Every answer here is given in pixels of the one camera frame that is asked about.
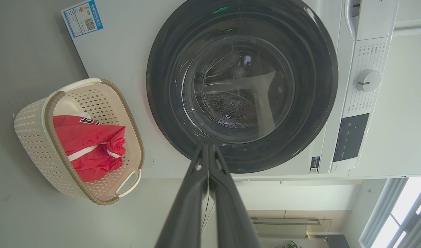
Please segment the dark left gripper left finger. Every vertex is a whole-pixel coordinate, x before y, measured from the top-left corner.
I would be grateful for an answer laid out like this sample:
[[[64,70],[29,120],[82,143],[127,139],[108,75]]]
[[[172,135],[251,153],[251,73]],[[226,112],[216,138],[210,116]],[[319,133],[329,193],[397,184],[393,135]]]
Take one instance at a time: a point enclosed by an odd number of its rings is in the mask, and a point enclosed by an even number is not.
[[[199,145],[157,239],[156,248],[201,246],[202,202],[208,190],[209,145]]]

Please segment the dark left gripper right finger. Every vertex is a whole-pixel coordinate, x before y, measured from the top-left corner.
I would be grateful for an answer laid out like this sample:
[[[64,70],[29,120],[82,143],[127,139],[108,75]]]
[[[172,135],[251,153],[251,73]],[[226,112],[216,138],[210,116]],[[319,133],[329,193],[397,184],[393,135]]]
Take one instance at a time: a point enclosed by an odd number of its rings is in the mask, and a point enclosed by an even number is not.
[[[231,177],[223,154],[208,146],[209,191],[216,204],[219,248],[260,248],[258,235]]]

